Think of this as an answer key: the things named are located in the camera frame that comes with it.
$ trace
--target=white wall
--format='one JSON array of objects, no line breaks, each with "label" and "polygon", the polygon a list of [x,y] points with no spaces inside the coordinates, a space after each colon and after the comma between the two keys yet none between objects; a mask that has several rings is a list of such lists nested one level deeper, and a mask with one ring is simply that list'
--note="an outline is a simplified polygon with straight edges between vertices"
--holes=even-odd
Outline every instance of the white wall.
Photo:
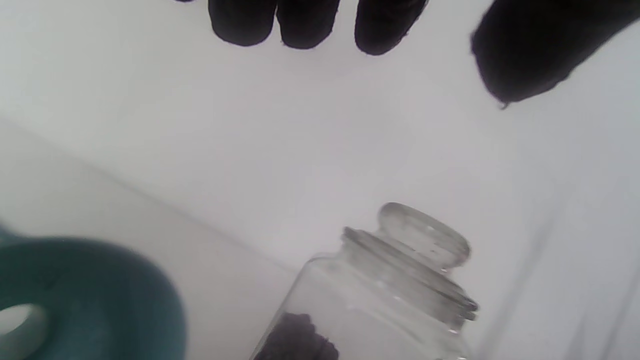
[{"label": "white wall", "polygon": [[307,52],[277,28],[224,44],[205,1],[5,3],[0,116],[119,180],[293,268],[386,201],[428,212],[474,247],[457,276],[481,359],[560,359],[585,312],[614,322],[640,254],[640,26],[500,111],[468,44],[487,0],[432,0],[379,58],[353,43],[353,0]]}]

